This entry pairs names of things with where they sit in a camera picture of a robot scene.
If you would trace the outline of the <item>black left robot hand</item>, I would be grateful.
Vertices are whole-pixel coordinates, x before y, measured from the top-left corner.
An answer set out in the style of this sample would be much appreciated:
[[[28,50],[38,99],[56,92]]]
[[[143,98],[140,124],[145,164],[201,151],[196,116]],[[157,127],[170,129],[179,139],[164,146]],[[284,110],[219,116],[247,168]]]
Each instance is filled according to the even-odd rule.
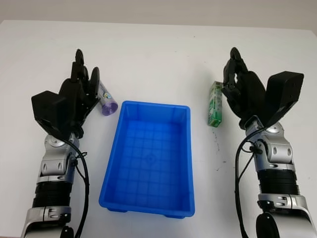
[[[83,53],[77,49],[75,61],[72,63],[71,77],[62,83],[59,95],[67,99],[70,113],[70,132],[79,139],[84,135],[82,126],[87,116],[100,100],[98,97],[99,83],[99,68],[94,67],[89,75],[84,65]]]

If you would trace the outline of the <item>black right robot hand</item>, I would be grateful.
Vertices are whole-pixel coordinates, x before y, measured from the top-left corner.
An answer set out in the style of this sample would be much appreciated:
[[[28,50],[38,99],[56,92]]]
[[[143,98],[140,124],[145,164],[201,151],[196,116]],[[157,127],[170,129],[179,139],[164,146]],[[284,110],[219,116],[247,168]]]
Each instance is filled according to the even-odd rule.
[[[245,130],[245,124],[263,109],[265,88],[259,77],[247,69],[236,47],[230,51],[230,59],[223,69],[223,95],[232,112],[240,119],[239,126]]]

